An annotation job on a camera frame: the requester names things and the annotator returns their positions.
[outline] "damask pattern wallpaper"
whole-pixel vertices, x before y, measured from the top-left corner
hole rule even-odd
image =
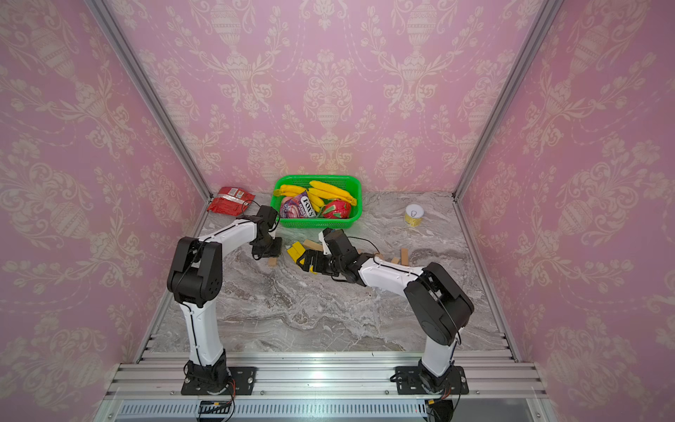
[[[213,190],[453,190],[541,0],[107,0]]]
[[[200,198],[81,1],[0,3],[0,408],[87,422]]]
[[[674,14],[566,0],[465,198],[561,422],[675,420]]]

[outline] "fox's candy package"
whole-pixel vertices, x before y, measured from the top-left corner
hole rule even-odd
[[[317,213],[314,212],[312,203],[309,202],[307,192],[303,192],[288,200],[284,198],[279,208],[279,216],[281,218],[314,218]]]

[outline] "red chip bag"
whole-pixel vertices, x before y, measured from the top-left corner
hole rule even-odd
[[[255,195],[239,188],[220,188],[208,211],[227,215],[243,214],[254,198]]]

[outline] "aluminum frame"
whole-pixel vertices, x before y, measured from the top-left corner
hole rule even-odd
[[[470,181],[476,172],[480,161],[485,155],[489,141],[499,126],[508,105],[514,98],[516,91],[527,69],[546,35],[553,19],[563,0],[545,0],[535,19],[535,23],[520,50],[502,92],[491,112],[487,125],[481,133],[476,149],[473,151],[466,169],[462,173],[456,191],[454,208],[457,212],[462,231],[469,244],[471,256],[477,266],[481,283],[485,288],[488,301],[497,320],[497,326],[506,333],[507,339],[512,339],[511,331],[504,321],[504,314],[499,301],[491,287],[485,266],[473,237],[466,224],[466,218],[461,206],[461,200],[466,194]],[[176,127],[164,109],[155,89],[152,87],[140,62],[135,56],[123,32],[119,29],[114,15],[107,7],[105,0],[85,0],[94,18],[102,31],[109,39],[118,57],[129,73],[132,81],[146,101],[153,113],[160,129],[164,132],[179,160],[186,168],[191,180],[197,186],[202,197],[208,202],[213,193],[205,182],[189,150],[182,142]],[[203,224],[206,213],[202,212],[202,219],[197,230]],[[136,355],[136,364],[122,364],[119,366],[115,379],[107,391],[96,421],[110,420],[120,409],[121,400],[147,398],[169,398],[171,400],[194,400],[195,397],[185,397],[176,394],[182,384],[182,365],[187,361],[187,353],[156,353],[151,352],[153,334],[157,333],[159,324],[170,304],[170,294],[167,292],[161,299],[157,312],[146,333],[144,342]],[[260,369],[259,380],[254,392],[256,399],[267,398],[303,398],[308,394],[315,398],[369,398],[369,399],[401,399],[392,391],[393,384],[389,376],[393,374],[395,366],[416,365],[421,353],[408,352],[342,352],[342,353],[229,353],[228,361],[233,366],[256,366]],[[519,363],[521,355],[516,349],[497,350],[493,352],[462,352],[456,354],[457,364],[466,369],[470,386],[469,399],[477,398],[526,398],[531,409],[544,409],[548,420],[555,420],[550,411],[550,401],[546,398],[544,386],[539,374],[531,363]],[[431,398],[421,395],[419,398]],[[239,400],[253,400],[241,397]]]
[[[471,179],[473,179],[481,160],[485,156],[492,137],[499,128],[509,104],[511,104],[511,101],[513,101],[513,98],[516,96],[520,83],[525,78],[525,74],[530,68],[532,60],[534,60],[535,55],[539,50],[539,46],[541,46],[549,28],[551,28],[553,20],[563,1],[564,0],[545,0],[542,3],[537,18],[535,19],[535,23],[532,25],[532,28],[530,28],[530,32],[525,38],[525,43],[522,45],[520,52],[518,52],[516,62],[499,94],[497,103],[492,108],[492,112],[485,124],[485,128],[467,161],[466,167],[460,177],[460,181],[457,183],[457,188],[454,192],[457,201],[461,202],[462,198],[464,198],[468,185],[471,183]]]
[[[397,399],[437,398],[437,394],[398,396],[389,378],[397,366],[417,365],[418,352],[256,352],[228,353],[228,365],[258,368],[253,398]],[[463,398],[547,398],[533,363],[516,363],[509,349],[458,351],[470,393]],[[212,400],[181,396],[188,353],[146,351],[138,364],[119,366],[105,400]]]
[[[183,142],[176,126],[173,124],[171,117],[164,108],[157,91],[153,88],[150,79],[143,71],[143,68],[138,60],[136,54],[131,48],[131,44],[124,36],[124,33],[119,28],[114,14],[108,8],[105,0],[84,0],[89,7],[94,19],[101,27],[103,34],[106,36],[108,42],[117,53],[117,57],[121,61],[124,69],[129,74],[129,78],[134,83],[143,101],[145,101],[148,109],[155,117],[159,129],[167,137],[169,144],[173,147],[175,154],[178,156],[183,167],[188,172],[192,183],[197,187],[199,194],[205,201],[213,198],[213,193],[206,183],[203,175],[199,171],[199,167],[194,162],[190,150]]]

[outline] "green plastic basket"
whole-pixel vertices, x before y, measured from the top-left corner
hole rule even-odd
[[[357,178],[352,176],[341,176],[341,175],[329,175],[329,174],[315,174],[315,175],[305,175],[305,174],[293,174],[284,176],[277,181],[277,184],[274,185],[274,189],[278,189],[282,184],[294,184],[296,186],[302,186],[303,188],[311,188],[309,182],[312,180],[318,180],[320,182],[329,183],[335,186],[336,188],[344,189],[349,192],[356,201],[356,205],[352,206],[352,212],[349,214],[349,218],[282,218],[280,223],[284,227],[289,228],[331,228],[331,229],[346,229],[352,227],[352,224],[361,216],[362,212],[362,192],[361,192],[361,182]],[[272,208],[279,211],[279,206],[281,205],[282,196],[272,196],[272,203],[270,204]]]

